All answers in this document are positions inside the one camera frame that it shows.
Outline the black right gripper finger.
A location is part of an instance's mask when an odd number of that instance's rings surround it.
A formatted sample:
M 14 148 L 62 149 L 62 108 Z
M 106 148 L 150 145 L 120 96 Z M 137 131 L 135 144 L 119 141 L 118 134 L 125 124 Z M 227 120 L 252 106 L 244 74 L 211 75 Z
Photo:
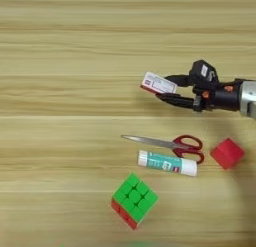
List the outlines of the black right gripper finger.
M 193 85 L 193 79 L 189 75 L 169 75 L 166 76 L 165 79 L 175 83 L 179 87 L 188 87 Z
M 156 97 L 167 104 L 181 108 L 192 109 L 194 104 L 192 98 L 182 97 L 180 94 L 161 93 L 157 94 Z

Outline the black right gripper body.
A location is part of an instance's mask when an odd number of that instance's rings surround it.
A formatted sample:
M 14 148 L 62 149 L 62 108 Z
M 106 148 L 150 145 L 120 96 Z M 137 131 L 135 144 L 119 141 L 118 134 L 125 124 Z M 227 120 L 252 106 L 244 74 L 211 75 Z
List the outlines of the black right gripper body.
M 206 87 L 194 87 L 193 93 L 196 95 L 194 100 L 194 110 L 214 110 L 222 109 L 228 111 L 238 111 L 240 109 L 240 89 L 242 79 L 235 79 L 233 82 L 219 82 Z

